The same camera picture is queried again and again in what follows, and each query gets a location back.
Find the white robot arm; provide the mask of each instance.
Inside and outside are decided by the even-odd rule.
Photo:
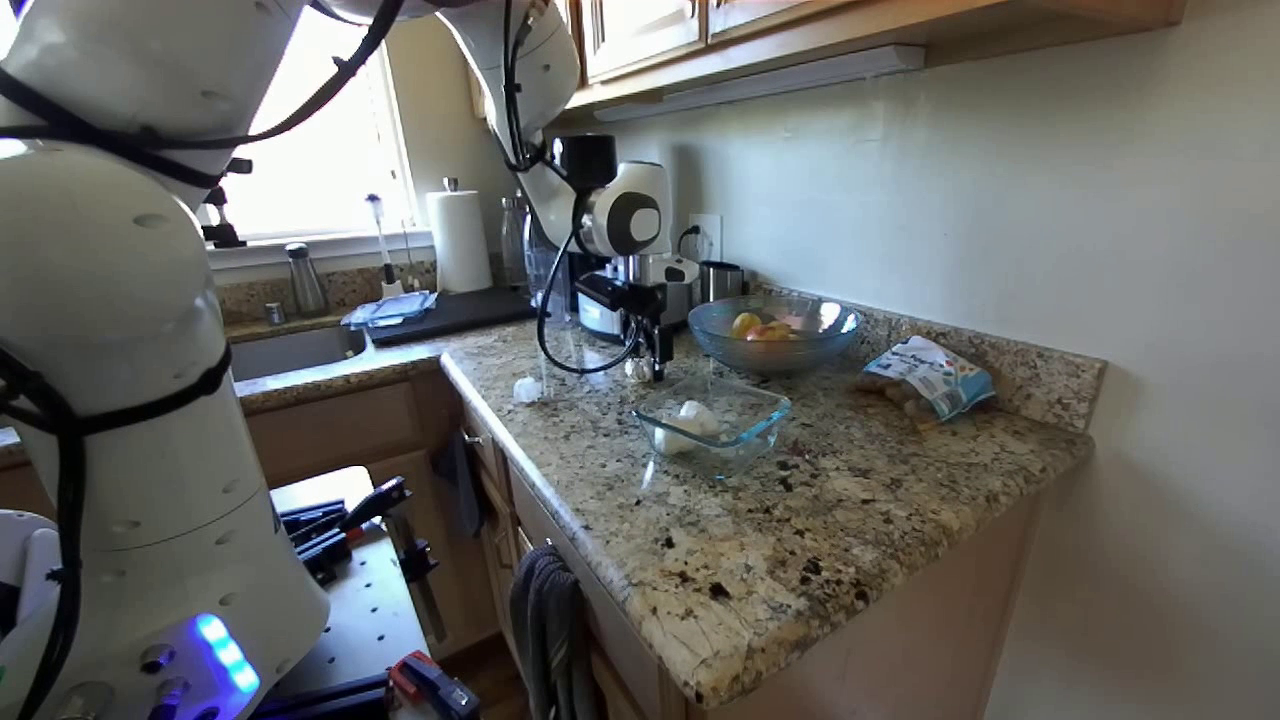
[[[452,24],[548,235],[655,238],[659,173],[542,151],[576,78],[554,5],[344,7],[372,15],[372,43],[400,15]],[[243,717],[324,629],[272,520],[191,221],[300,13],[37,0],[0,62],[0,410],[62,506],[62,570],[25,581],[58,605],[0,630],[0,717]]]

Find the faucet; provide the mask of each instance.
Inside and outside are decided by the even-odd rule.
[[[288,255],[295,315],[324,315],[329,310],[329,296],[324,296],[324,282],[315,274],[309,244],[288,244],[285,255]]]

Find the wall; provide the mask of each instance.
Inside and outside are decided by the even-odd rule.
[[[987,717],[1280,717],[1280,5],[625,125],[784,282],[1113,361]]]
[[[468,189],[482,189],[485,232],[495,251],[495,199],[513,190],[513,176],[495,141],[482,125],[466,57],[439,21],[418,21],[395,24],[388,59],[395,76],[409,173],[422,189],[426,221],[426,190],[437,190],[445,176],[461,176]]]

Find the window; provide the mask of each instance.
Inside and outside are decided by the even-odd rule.
[[[11,33],[17,21],[0,7],[0,57]],[[285,120],[312,97],[360,36],[364,28],[304,13],[257,129]],[[388,232],[422,228],[386,53],[322,115],[237,156],[257,162],[251,176],[226,178],[227,215],[247,244],[372,235],[367,190],[386,196]]]

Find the cabinet handle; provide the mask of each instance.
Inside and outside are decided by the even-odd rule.
[[[466,445],[474,445],[474,449],[489,449],[489,445],[492,445],[492,435],[466,433]]]

